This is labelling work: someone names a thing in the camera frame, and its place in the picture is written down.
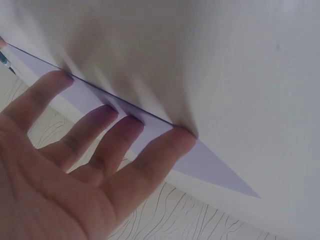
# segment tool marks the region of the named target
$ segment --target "finger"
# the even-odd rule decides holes
[[[51,71],[42,76],[2,112],[27,132],[50,101],[73,83],[63,71]]]
[[[7,43],[0,37],[0,50],[7,46]]]
[[[113,206],[118,223],[156,189],[195,142],[196,138],[191,133],[183,128],[174,128],[150,142],[135,161],[101,184],[100,188]]]
[[[130,146],[144,129],[144,124],[127,116],[102,138],[90,161],[70,173],[74,178],[93,185],[114,174]]]
[[[62,170],[69,170],[98,135],[118,117],[109,106],[100,106],[83,118],[60,140],[38,151]]]

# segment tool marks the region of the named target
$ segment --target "pen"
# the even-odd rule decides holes
[[[11,72],[16,74],[15,71],[11,67],[11,62],[9,62],[9,60],[6,58],[5,55],[3,55],[3,53],[1,51],[0,51],[0,62],[3,63],[3,65],[5,65],[8,69],[10,69]]]

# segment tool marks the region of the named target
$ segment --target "wood grain pattern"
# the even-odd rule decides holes
[[[0,65],[0,111],[28,87]],[[48,107],[29,132],[36,148],[64,136],[73,124]],[[88,162],[96,140],[73,169]],[[123,167],[129,163],[124,160]],[[111,240],[284,240],[163,183],[109,237]]]

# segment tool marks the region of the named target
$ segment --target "purple paper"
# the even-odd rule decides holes
[[[8,48],[39,77],[50,71],[59,70],[58,67],[16,47],[9,45]],[[119,113],[116,122],[127,115],[133,115],[145,124],[144,131],[131,147],[136,154],[139,154],[151,140],[173,128],[170,123],[85,82],[83,79],[76,76],[73,78],[74,84],[60,95],[83,114],[108,104]],[[259,198],[259,195],[247,183],[200,140],[196,142],[195,147],[188,154],[175,164],[173,169],[199,180]]]

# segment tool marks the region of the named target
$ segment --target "palm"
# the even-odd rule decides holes
[[[175,128],[116,172],[143,130],[141,122],[125,117],[102,138],[89,163],[66,174],[117,118],[111,108],[99,107],[62,140],[35,149],[28,129],[71,84],[59,71],[48,73],[0,114],[0,210],[7,223],[0,230],[8,239],[105,239],[195,142],[191,134]]]

